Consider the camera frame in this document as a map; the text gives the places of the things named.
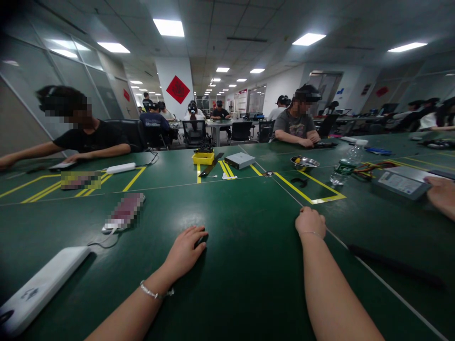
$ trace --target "bracelet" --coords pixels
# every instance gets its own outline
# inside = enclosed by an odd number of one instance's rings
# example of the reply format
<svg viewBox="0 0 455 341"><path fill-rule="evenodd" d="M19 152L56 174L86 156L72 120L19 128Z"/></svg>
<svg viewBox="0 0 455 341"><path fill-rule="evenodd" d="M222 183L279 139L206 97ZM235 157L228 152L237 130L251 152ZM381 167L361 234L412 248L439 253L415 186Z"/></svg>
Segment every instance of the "bracelet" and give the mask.
<svg viewBox="0 0 455 341"><path fill-rule="evenodd" d="M154 294L153 292L151 292L149 289L147 289L145 286L144 286L144 280L141 282L141 289L142 291L144 291L147 295L153 297L154 299L164 299L166 296L172 296L174 294L174 288L171 288L171 290L169 290L166 295L160 295L160 294Z"/></svg>
<svg viewBox="0 0 455 341"><path fill-rule="evenodd" d="M314 232L314 231L307 231L307 232L302 232L302 234L304 233L312 233L312 234L315 234L316 236L318 236L320 239L324 240L324 238L321 237L321 235L317 232Z"/></svg>

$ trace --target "small yellow container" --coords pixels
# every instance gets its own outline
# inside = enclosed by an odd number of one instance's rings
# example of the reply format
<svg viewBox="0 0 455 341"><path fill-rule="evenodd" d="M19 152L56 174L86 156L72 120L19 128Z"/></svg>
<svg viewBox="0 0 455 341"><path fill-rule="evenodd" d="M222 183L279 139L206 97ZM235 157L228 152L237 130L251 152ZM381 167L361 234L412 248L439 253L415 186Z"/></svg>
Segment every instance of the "small yellow container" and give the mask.
<svg viewBox="0 0 455 341"><path fill-rule="evenodd" d="M212 164L215 160L215 153L194 153L194 164Z"/></svg>

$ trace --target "metal bowl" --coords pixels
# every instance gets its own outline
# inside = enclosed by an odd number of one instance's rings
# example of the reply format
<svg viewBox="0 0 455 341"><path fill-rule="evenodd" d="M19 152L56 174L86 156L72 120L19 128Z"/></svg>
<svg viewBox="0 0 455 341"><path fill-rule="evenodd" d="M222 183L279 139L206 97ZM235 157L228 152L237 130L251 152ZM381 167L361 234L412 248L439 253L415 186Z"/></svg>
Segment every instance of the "metal bowl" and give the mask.
<svg viewBox="0 0 455 341"><path fill-rule="evenodd" d="M299 163L295 163L295 160L297 158L300 158ZM300 156L294 156L291 158L291 162L294 165L294 168L298 171L304 171L304 172L309 172L313 168L319 167L319 162L313 159L309 159L306 157L300 157Z"/></svg>

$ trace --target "blue shirt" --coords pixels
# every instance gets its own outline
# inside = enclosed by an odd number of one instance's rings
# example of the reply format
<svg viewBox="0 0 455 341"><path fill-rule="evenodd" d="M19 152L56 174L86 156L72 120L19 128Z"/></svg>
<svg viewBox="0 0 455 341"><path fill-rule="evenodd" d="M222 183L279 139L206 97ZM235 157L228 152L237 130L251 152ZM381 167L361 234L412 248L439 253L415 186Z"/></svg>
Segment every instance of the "blue shirt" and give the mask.
<svg viewBox="0 0 455 341"><path fill-rule="evenodd" d="M161 127L161 129L165 131L169 131L169 123L167 123L164 116L159 113L154 112L143 113L139 118L145 127L156 126Z"/></svg>

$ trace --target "plastic bottle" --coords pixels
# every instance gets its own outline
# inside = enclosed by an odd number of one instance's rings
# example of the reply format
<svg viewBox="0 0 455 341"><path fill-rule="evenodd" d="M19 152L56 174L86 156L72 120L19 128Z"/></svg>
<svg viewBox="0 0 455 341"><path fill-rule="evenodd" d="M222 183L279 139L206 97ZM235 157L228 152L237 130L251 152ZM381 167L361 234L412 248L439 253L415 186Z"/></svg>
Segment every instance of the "plastic bottle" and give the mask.
<svg viewBox="0 0 455 341"><path fill-rule="evenodd" d="M344 185L351 174L362 160L363 149L368 144L367 140L357 140L355 146L349 149L345 157L339 161L338 166L330 176L330 182L334 185Z"/></svg>

